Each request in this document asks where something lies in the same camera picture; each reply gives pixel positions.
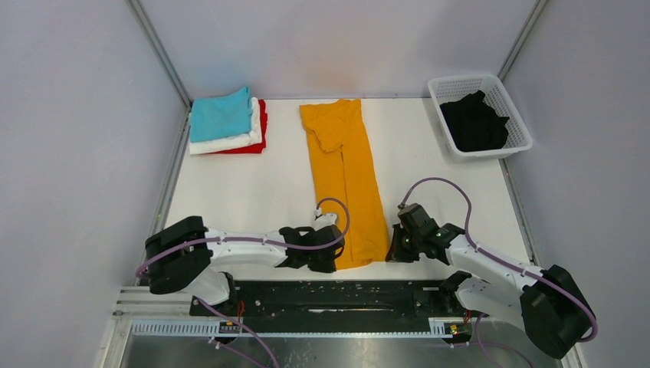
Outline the yellow t-shirt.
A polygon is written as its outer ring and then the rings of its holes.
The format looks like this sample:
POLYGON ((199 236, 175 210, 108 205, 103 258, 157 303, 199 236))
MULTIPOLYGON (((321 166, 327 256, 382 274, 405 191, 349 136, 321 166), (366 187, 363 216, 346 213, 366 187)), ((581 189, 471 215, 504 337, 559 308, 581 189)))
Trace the yellow t-shirt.
POLYGON ((390 240, 360 100, 300 106, 316 198, 339 199, 350 214, 339 270, 384 261, 390 240))

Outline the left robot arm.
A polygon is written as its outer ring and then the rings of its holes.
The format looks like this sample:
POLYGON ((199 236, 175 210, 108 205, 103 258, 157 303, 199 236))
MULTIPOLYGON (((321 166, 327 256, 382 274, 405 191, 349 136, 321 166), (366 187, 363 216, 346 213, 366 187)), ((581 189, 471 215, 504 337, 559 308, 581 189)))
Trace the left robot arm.
POLYGON ((221 315, 238 304, 234 278, 225 267, 261 265, 308 268, 333 273, 343 253, 346 232, 333 213, 317 215, 311 226, 283 227, 264 234, 224 232, 193 215, 148 237, 146 260, 137 275, 155 295, 184 292, 198 297, 221 315))

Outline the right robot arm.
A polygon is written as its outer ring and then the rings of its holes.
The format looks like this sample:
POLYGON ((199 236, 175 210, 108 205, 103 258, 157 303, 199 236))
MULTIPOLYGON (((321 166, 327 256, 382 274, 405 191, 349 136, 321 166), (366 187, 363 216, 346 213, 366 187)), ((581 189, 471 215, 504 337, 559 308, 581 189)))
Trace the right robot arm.
POLYGON ((439 296, 446 314, 471 310, 495 317, 554 359, 565 357, 591 329, 593 311, 565 268, 543 269, 473 245, 463 228, 438 225, 417 203, 401 205, 398 218, 386 259, 412 263, 424 255, 455 268, 439 296))

